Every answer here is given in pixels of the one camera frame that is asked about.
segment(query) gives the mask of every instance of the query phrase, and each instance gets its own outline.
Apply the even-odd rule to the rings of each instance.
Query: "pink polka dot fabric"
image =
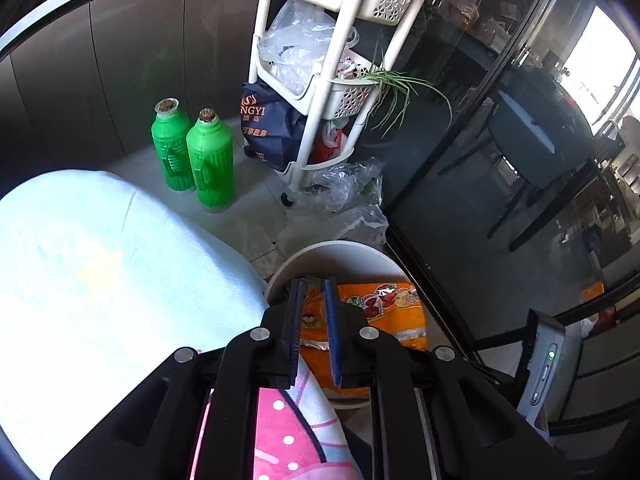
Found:
[[[254,480],[358,480],[334,409],[300,359],[296,386],[261,389]]]

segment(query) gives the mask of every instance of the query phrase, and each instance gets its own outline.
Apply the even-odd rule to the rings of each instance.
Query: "cart wheel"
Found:
[[[254,149],[249,145],[246,145],[242,150],[244,151],[244,154],[249,158],[255,158],[257,156]]]
[[[286,193],[280,195],[280,201],[284,207],[291,207],[293,205],[293,202],[289,200]]]

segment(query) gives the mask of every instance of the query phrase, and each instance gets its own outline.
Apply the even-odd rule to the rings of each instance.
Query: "orange snack bag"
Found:
[[[302,307],[300,353],[323,388],[345,395],[361,395],[367,388],[341,390],[334,387],[329,365],[329,343],[324,314],[321,280],[305,280],[307,290]],[[340,300],[359,306],[371,326],[389,332],[402,345],[417,350],[427,348],[427,322],[420,300],[411,283],[367,283],[338,285]]]

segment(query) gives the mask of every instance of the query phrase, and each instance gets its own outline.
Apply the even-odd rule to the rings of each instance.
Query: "white plastic shelf cart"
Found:
[[[287,90],[269,73],[269,67],[263,65],[258,55],[258,41],[264,34],[267,14],[271,0],[259,0],[255,20],[255,31],[251,50],[249,83],[255,83],[260,77],[278,94],[287,100],[296,110],[306,115],[306,126],[302,143],[295,162],[290,162],[280,177],[293,190],[308,184],[310,171],[321,170],[347,160],[360,133],[366,124],[367,116],[378,97],[379,88],[366,78],[344,80],[336,78],[336,69],[340,62],[348,35],[356,18],[383,25],[395,25],[396,31],[391,39],[382,61],[382,68],[391,70],[396,57],[406,40],[409,30],[424,3],[424,0],[304,0],[324,9],[338,12],[334,34],[324,58],[319,75],[311,78],[305,91],[295,95]],[[371,66],[370,60],[350,53],[365,73]],[[340,155],[321,164],[308,164],[309,155],[314,145],[316,131],[322,119],[356,116],[347,139],[341,144]]]

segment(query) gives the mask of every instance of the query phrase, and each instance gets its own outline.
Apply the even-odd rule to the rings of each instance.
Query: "plastic bag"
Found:
[[[377,205],[347,209],[329,218],[287,211],[287,227],[278,235],[278,250],[289,258],[300,249],[328,240],[352,240],[380,249],[389,227]]]
[[[580,323],[580,336],[582,339],[587,339],[593,327],[596,326],[598,322],[598,313],[593,314],[593,316],[589,316],[579,321]]]
[[[476,0],[447,0],[449,18],[460,28],[471,28],[480,16]]]
[[[287,0],[271,27],[258,42],[260,59],[271,64],[270,73],[295,95],[304,93],[313,74],[322,70],[324,57],[334,33],[335,20],[320,7],[300,0]],[[351,48],[360,39],[351,28]],[[353,72],[353,63],[344,58],[342,72]]]
[[[321,121],[314,148],[309,156],[309,164],[320,164],[340,155],[340,147],[346,139],[344,128],[348,123],[347,117]]]
[[[389,226],[380,209],[382,167],[371,157],[316,171],[314,186],[289,194],[294,205],[278,236],[280,252],[288,258],[311,244],[339,239],[382,247]]]
[[[315,171],[313,186],[289,193],[292,208],[315,216],[330,216],[358,206],[382,206],[382,167],[376,158],[338,164]]]

